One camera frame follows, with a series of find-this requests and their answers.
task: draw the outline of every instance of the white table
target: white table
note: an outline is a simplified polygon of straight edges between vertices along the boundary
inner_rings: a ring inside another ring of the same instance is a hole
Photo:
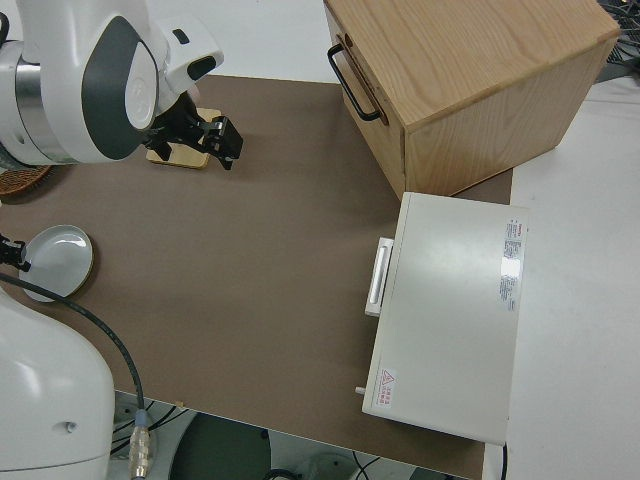
[[[562,143],[514,170],[531,209],[509,478],[638,478],[640,87],[592,87]],[[497,478],[488,449],[485,478]]]

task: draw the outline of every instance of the black metal handle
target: black metal handle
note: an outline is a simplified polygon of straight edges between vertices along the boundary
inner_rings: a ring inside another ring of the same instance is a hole
[[[340,72],[338,65],[333,59],[333,57],[337,53],[340,53],[343,50],[344,50],[344,47],[340,43],[329,49],[329,51],[327,52],[327,56],[329,57],[329,65],[331,65],[331,68],[333,69],[336,76],[338,77],[338,80],[340,81],[340,85],[342,85],[342,88],[344,88],[344,91],[347,94],[347,97],[349,97],[349,100],[351,100],[351,104],[353,105],[353,108],[355,108],[358,116],[365,122],[371,122],[377,118],[380,118],[380,110],[375,110],[371,113],[365,113],[364,110],[362,110],[362,107],[360,107],[358,100],[356,100],[356,97],[351,91],[351,88],[349,88],[349,85],[347,85],[347,81],[345,80],[344,76],[342,75],[342,72]]]

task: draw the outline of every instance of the cable connector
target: cable connector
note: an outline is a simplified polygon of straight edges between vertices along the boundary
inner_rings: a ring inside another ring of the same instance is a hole
[[[147,411],[136,412],[135,427],[131,434],[129,449],[129,477],[143,480],[151,470],[151,437],[149,436],[149,416]]]

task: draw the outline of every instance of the white handle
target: white handle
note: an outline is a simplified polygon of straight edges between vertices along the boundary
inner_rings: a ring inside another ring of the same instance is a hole
[[[391,249],[393,240],[390,238],[380,238],[378,241],[378,251],[373,264],[373,275],[371,276],[371,286],[367,296],[367,305],[364,309],[367,315],[379,317],[382,309],[382,297],[384,296],[384,286],[387,281],[387,271],[391,261]]]

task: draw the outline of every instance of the red warning triangle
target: red warning triangle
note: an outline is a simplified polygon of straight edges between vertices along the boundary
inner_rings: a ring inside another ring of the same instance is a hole
[[[395,378],[393,378],[389,372],[387,372],[386,370],[382,371],[382,384],[383,385],[386,385],[387,383],[391,383],[394,380],[395,380]]]

